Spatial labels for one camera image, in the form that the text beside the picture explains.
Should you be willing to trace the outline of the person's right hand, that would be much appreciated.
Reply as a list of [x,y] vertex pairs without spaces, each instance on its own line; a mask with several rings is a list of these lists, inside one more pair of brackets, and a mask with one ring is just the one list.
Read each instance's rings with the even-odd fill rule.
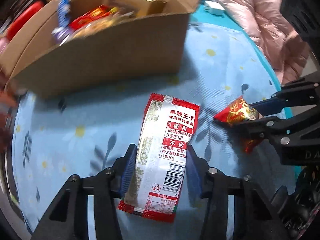
[[319,166],[310,165],[300,172],[292,194],[288,194],[287,187],[281,186],[273,195],[271,204],[289,239],[320,238],[319,185]]

